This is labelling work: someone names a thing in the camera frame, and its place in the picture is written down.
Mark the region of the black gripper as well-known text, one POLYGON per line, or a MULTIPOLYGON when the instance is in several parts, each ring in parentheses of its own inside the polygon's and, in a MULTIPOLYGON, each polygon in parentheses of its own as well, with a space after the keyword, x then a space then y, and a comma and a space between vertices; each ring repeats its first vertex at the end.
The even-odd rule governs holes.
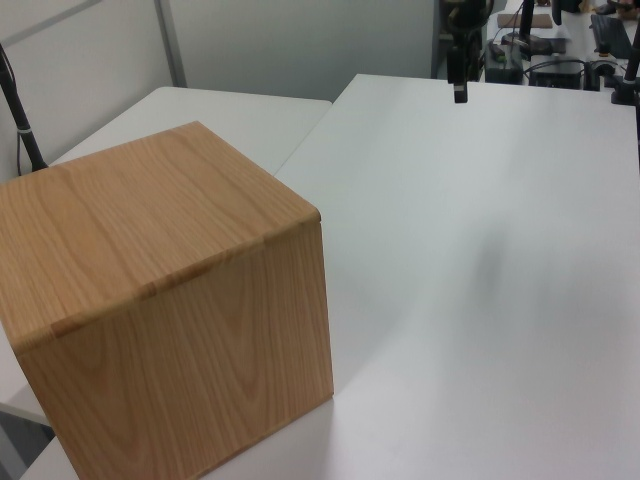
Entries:
POLYGON ((468 102, 467 83, 464 83, 464 51, 461 47, 454 45, 447 53, 447 81, 453 84, 455 103, 468 102))

